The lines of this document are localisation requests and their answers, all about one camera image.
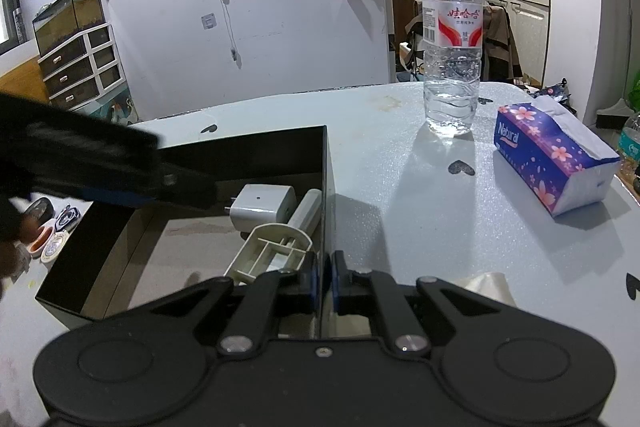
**drawer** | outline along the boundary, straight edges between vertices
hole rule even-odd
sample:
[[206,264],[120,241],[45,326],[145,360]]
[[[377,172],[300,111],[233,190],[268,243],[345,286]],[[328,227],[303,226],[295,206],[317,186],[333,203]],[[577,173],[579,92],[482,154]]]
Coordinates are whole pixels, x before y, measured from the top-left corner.
[[80,36],[75,41],[69,42],[64,48],[56,51],[46,60],[40,63],[40,69],[42,70],[42,76],[48,77],[55,70],[65,66],[75,58],[80,57],[85,52],[84,39]]
[[113,68],[109,68],[100,73],[100,83],[102,87],[111,86],[111,84],[118,80],[120,80],[120,70],[117,64]]
[[90,78],[88,81],[82,84],[72,87],[69,90],[59,94],[57,97],[51,100],[51,105],[59,107],[60,109],[71,109],[76,105],[91,100],[98,96],[98,86],[95,84],[95,79]]
[[109,64],[109,62],[113,62],[115,59],[116,56],[113,54],[112,46],[108,46],[103,50],[94,52],[95,67],[98,69],[106,66],[107,64]]
[[85,57],[82,60],[78,60],[68,68],[59,71],[44,84],[47,86],[49,96],[53,96],[57,92],[65,89],[65,87],[75,84],[79,80],[91,76],[92,74],[94,74],[94,70],[91,69],[89,57]]
[[89,33],[89,42],[91,43],[92,48],[97,48],[100,44],[106,44],[109,42],[109,28],[105,26],[104,28],[100,28],[95,32]]

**power adapter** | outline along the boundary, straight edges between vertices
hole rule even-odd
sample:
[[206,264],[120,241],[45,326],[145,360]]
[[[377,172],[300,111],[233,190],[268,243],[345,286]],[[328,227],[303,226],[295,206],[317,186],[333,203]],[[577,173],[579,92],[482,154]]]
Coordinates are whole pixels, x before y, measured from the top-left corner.
[[287,185],[247,184],[225,208],[238,232],[251,233],[258,225],[286,223],[296,209],[296,193]]

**tissue pack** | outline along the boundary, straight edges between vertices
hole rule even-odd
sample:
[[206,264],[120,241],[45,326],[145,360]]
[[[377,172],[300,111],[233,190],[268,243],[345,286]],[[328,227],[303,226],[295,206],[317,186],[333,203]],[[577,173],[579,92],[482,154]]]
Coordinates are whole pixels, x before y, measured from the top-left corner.
[[494,143],[552,216],[602,201],[618,154],[549,96],[498,110]]

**table surface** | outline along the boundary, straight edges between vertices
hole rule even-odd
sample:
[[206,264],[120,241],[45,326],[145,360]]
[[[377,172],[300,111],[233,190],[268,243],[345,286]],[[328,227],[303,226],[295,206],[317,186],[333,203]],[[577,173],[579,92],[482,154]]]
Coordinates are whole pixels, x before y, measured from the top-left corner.
[[[640,206],[618,179],[604,203],[551,218],[493,145],[499,105],[526,102],[506,84],[483,83],[473,133],[432,134],[422,84],[284,94],[139,124],[163,146],[325,124],[335,181],[335,246],[350,267],[456,280],[506,274],[517,305],[592,334],[612,352],[617,380],[602,419],[638,424]],[[201,131],[216,124],[218,129]],[[463,160],[476,176],[450,174]],[[0,301],[0,411],[24,427],[46,418],[31,380],[38,351],[65,328],[34,300],[46,269],[31,263]]]

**plastic bottle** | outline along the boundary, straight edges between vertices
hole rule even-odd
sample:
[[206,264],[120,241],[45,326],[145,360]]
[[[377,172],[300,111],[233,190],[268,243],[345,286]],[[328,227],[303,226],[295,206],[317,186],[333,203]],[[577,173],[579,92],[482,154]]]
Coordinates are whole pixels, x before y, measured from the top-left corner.
[[633,185],[638,162],[640,162],[640,112],[626,121],[620,136],[618,153],[622,156],[620,175]]
[[432,130],[471,130],[478,107],[483,0],[422,0],[424,108]]

